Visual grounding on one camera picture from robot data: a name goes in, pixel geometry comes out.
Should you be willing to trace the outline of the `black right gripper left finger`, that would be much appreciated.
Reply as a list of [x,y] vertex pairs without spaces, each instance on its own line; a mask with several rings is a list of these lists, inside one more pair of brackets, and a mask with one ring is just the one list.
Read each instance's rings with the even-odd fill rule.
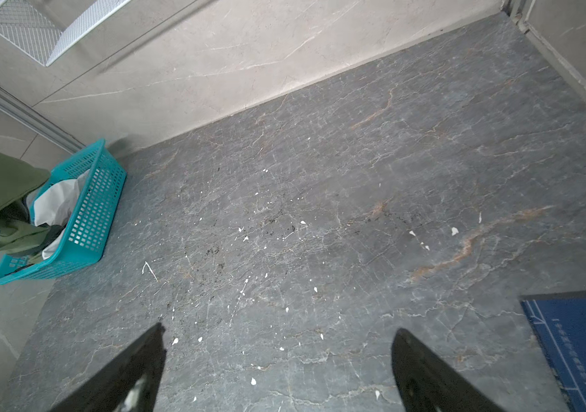
[[154,324],[52,410],[154,410],[167,355],[164,332]]

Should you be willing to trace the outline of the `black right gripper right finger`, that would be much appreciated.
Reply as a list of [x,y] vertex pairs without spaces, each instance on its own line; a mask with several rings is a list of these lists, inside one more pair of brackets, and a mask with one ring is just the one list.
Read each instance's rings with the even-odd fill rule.
[[407,411],[501,411],[410,331],[392,342],[392,373]]

